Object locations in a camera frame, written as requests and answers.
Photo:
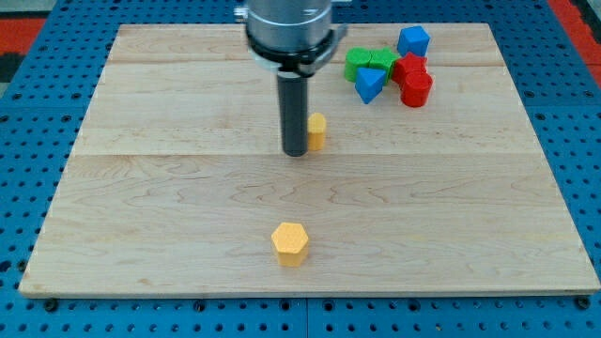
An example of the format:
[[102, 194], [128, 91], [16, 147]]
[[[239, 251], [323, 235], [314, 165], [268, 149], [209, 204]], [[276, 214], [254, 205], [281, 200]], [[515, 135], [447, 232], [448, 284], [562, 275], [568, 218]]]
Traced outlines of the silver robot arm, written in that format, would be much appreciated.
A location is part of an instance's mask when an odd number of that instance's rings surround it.
[[282, 150], [308, 151], [308, 79], [334, 57], [347, 35], [332, 24], [331, 0], [246, 0], [233, 10], [255, 62], [276, 76]]

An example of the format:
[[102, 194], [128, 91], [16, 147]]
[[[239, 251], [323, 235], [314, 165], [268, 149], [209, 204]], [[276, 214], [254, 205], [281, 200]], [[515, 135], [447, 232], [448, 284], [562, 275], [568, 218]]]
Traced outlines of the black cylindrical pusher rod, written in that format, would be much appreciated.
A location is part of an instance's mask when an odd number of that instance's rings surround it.
[[287, 156], [303, 156], [308, 150], [307, 79], [279, 71], [277, 89], [282, 149]]

